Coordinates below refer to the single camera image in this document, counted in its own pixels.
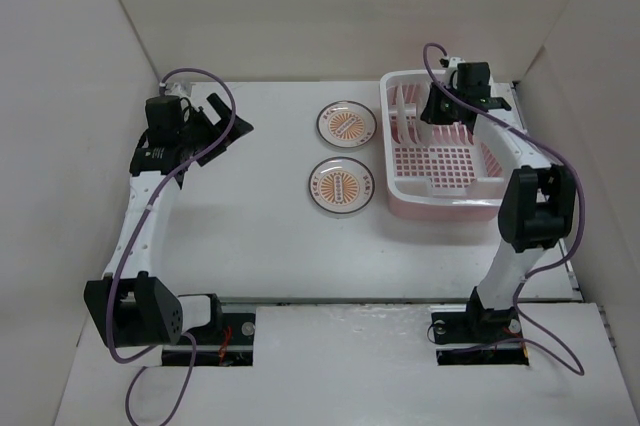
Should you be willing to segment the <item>white plate grey flower pattern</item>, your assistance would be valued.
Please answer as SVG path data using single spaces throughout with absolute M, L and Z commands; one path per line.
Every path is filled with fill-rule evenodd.
M 399 84 L 396 87 L 396 110 L 396 124 L 399 141 L 402 144 L 408 145 L 410 143 L 410 134 L 406 120 L 406 109 L 402 84 Z

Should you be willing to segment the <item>orange sunburst plate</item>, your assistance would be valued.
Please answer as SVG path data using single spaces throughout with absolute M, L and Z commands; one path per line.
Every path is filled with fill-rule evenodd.
M 341 100 L 328 104 L 318 114 L 316 130 L 322 140 L 338 149 L 367 144 L 377 131 L 377 119 L 364 104 Z
M 327 158 L 317 164 L 308 179 L 308 192 L 322 211 L 336 215 L 357 214 L 373 199 L 376 183 L 370 168 L 345 156 Z

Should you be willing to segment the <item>orange sunburst plate front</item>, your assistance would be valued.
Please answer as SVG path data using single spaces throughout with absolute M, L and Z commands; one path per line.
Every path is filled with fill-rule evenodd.
M 322 211 L 336 215 L 357 214 L 373 199 L 376 183 L 370 168 L 345 156 L 327 158 L 317 164 L 308 179 L 308 192 Z

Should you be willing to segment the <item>white plate green red rim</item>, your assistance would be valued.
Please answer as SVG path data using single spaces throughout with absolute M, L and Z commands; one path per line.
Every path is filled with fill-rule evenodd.
M 428 147 L 432 139 L 432 125 L 425 122 L 421 116 L 424 112 L 430 93 L 430 84 L 423 83 L 419 87 L 418 95 L 415 99 L 416 113 L 415 113 L 415 134 L 416 141 L 421 144 L 422 147 Z

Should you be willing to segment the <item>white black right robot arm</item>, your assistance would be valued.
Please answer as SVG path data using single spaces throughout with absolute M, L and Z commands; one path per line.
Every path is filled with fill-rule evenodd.
M 489 271 L 464 311 L 433 313 L 432 330 L 439 345 L 494 343 L 518 336 L 517 298 L 527 273 L 571 231 L 576 181 L 503 119 L 511 107 L 492 95 L 487 63 L 456 57 L 440 63 L 445 72 L 430 84 L 421 127 L 463 125 L 496 158 L 507 185 L 498 211 L 501 241 Z

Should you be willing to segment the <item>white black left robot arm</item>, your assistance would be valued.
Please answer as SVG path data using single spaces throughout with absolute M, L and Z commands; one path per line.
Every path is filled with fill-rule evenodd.
M 161 95 L 145 104 L 147 128 L 129 166 L 129 202 L 115 251 L 103 275 L 86 283 L 84 301 L 105 345 L 175 344 L 191 331 L 204 343 L 223 333 L 212 294 L 178 296 L 161 279 L 169 218 L 188 167 L 205 166 L 252 131 L 215 93 L 212 122 L 186 97 Z

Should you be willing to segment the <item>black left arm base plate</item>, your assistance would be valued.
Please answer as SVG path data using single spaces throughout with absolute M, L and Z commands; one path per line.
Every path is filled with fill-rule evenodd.
M 195 366 L 246 367 L 253 364 L 256 307 L 249 304 L 223 304 L 222 326 L 191 329 L 196 339 Z

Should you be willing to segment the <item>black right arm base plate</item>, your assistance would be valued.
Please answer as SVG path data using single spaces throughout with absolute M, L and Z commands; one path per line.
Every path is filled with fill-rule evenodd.
M 516 317 L 480 319 L 466 311 L 436 311 L 431 314 L 428 334 L 437 346 L 439 366 L 528 366 L 526 347 L 520 342 Z

